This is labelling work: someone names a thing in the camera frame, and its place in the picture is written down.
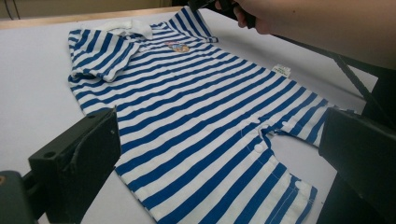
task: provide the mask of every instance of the white tabletop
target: white tabletop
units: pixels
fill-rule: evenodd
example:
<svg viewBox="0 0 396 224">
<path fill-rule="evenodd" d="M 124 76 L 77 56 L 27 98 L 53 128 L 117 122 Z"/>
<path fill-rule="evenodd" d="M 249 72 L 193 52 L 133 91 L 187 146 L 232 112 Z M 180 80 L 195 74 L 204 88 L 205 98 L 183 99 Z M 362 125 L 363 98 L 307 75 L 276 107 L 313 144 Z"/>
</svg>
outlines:
<svg viewBox="0 0 396 224">
<path fill-rule="evenodd" d="M 361 112 L 364 101 L 331 60 L 255 30 L 240 29 L 235 21 L 207 9 L 201 13 L 215 36 L 216 45 L 266 68 L 283 64 L 290 78 L 331 103 Z M 174 13 L 138 16 L 147 23 L 167 21 Z M 67 77 L 71 62 L 69 31 L 92 28 L 107 21 L 78 21 L 31 28 L 0 30 L 0 171 L 25 175 L 28 157 L 83 118 L 70 91 Z M 358 76 L 369 90 L 376 79 L 361 71 Z M 336 175 L 318 149 L 289 136 L 273 138 L 279 161 L 290 172 L 318 189 L 305 223 L 315 223 Z M 43 216 L 40 223 L 48 223 Z M 92 203 L 82 223 L 154 223 L 149 213 L 113 172 Z"/>
</svg>

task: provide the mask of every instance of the baby clothes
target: baby clothes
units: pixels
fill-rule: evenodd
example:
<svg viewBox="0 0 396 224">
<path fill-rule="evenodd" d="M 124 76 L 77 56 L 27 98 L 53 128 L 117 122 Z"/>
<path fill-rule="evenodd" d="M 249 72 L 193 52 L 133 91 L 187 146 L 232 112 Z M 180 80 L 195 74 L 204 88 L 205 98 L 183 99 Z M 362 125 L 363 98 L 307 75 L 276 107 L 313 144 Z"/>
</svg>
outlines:
<svg viewBox="0 0 396 224">
<path fill-rule="evenodd" d="M 328 102 L 215 47 L 188 7 L 150 27 L 152 39 L 69 35 L 81 109 L 117 108 L 122 181 L 159 223 L 301 223 L 317 190 L 276 160 L 267 134 L 317 146 Z"/>
</svg>

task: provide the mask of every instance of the striped clothing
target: striped clothing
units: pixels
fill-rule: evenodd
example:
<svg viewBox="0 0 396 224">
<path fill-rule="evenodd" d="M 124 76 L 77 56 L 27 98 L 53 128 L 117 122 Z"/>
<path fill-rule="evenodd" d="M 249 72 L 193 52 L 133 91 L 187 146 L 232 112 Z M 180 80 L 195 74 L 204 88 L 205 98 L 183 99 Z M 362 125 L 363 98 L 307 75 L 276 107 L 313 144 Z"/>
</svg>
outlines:
<svg viewBox="0 0 396 224">
<path fill-rule="evenodd" d="M 117 107 L 123 182 L 159 223 L 301 223 L 317 190 L 276 160 L 267 135 L 318 145 L 328 103 L 215 47 L 199 12 L 151 28 L 152 40 L 69 36 L 84 113 Z"/>
</svg>

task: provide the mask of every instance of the bare skin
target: bare skin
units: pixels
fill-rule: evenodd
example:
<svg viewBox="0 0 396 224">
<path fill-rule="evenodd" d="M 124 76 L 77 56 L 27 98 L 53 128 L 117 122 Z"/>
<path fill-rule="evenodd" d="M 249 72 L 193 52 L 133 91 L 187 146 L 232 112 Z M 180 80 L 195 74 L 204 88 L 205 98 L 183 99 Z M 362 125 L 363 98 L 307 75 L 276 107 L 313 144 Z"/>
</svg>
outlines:
<svg viewBox="0 0 396 224">
<path fill-rule="evenodd" d="M 262 35 L 287 38 L 377 66 L 396 69 L 394 0 L 235 0 L 240 27 L 243 8 L 256 17 Z"/>
</svg>

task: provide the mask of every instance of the black object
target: black object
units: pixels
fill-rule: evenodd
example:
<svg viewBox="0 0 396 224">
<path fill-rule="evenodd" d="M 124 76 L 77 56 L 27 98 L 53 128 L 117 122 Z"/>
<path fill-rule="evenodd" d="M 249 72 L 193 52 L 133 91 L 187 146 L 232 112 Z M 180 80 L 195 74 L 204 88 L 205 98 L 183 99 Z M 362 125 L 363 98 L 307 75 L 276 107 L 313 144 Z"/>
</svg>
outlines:
<svg viewBox="0 0 396 224">
<path fill-rule="evenodd" d="M 0 223 L 80 223 L 120 158 L 117 115 L 82 119 L 29 158 L 32 171 L 0 172 Z"/>
<path fill-rule="evenodd" d="M 215 2 L 216 0 L 190 0 L 189 1 L 189 6 L 192 11 L 196 11 L 199 8 L 205 7 L 208 4 Z M 237 4 L 232 4 L 231 0 L 219 0 L 219 3 L 221 5 L 221 10 L 222 11 L 229 11 L 233 7 L 238 6 Z M 256 26 L 256 17 L 253 15 L 247 13 L 245 10 L 243 11 L 245 14 L 245 19 L 247 20 L 247 28 L 251 29 Z"/>
<path fill-rule="evenodd" d="M 395 131 L 330 108 L 319 155 L 387 222 L 396 223 Z"/>
</svg>

